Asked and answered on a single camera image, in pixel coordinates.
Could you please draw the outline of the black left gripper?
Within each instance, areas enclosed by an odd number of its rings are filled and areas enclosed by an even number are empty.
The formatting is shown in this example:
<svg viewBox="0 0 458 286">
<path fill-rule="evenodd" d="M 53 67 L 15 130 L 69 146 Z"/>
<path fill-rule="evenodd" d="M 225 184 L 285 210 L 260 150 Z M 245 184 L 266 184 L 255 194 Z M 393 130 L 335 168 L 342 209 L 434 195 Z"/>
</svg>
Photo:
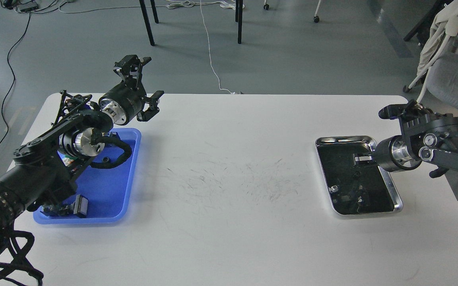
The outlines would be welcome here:
<svg viewBox="0 0 458 286">
<path fill-rule="evenodd" d="M 134 118 L 148 122 L 159 113 L 159 99 L 164 91 L 156 91 L 148 97 L 142 85 L 142 68 L 150 61 L 151 57 L 127 55 L 114 63 L 113 71 L 122 80 L 99 99 L 99 105 L 115 125 L 127 125 Z"/>
</svg>

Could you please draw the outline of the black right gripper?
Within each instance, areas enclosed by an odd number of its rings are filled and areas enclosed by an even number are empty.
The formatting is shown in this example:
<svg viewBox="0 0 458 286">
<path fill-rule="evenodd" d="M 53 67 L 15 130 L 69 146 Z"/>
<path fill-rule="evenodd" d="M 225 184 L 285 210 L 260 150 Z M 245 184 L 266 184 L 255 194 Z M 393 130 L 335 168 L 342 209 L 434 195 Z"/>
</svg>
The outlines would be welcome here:
<svg viewBox="0 0 458 286">
<path fill-rule="evenodd" d="M 418 168 L 420 160 L 409 154 L 402 136 L 393 136 L 378 143 L 371 154 L 354 154 L 354 166 L 378 165 L 388 172 L 402 172 Z"/>
</svg>

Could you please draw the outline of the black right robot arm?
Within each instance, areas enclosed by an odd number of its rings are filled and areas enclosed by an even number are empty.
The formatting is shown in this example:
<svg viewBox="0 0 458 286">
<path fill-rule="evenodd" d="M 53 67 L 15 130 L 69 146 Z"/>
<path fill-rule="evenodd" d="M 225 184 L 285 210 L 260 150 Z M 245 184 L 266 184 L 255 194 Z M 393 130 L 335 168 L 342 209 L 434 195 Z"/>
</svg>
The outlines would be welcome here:
<svg viewBox="0 0 458 286">
<path fill-rule="evenodd" d="M 353 154 L 354 167 L 377 165 L 402 172 L 427 162 L 437 166 L 431 178 L 458 171 L 458 116 L 433 112 L 415 100 L 387 105 L 378 116 L 399 120 L 401 134 L 381 141 L 373 151 Z"/>
</svg>

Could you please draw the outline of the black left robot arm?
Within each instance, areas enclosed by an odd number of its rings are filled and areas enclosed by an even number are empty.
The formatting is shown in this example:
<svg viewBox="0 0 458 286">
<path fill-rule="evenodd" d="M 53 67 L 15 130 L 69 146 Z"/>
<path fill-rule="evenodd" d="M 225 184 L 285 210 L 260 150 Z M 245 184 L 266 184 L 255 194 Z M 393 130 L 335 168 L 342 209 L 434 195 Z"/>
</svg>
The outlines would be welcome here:
<svg viewBox="0 0 458 286">
<path fill-rule="evenodd" d="M 83 195 L 63 204 L 76 194 L 76 180 L 88 167 L 109 170 L 131 157 L 132 148 L 111 135 L 111 129 L 132 119 L 147 122 L 158 114 L 164 92 L 148 97 L 142 85 L 142 69 L 150 61 L 133 54 L 116 62 L 113 70 L 121 81 L 98 102 L 91 95 L 61 91 L 51 128 L 14 151 L 15 166 L 0 177 L 0 280 L 20 285 L 9 275 L 23 271 L 43 284 L 43 273 L 27 259 L 33 234 L 14 228 L 19 215 L 43 206 L 47 215 L 85 217 L 88 200 Z"/>
</svg>

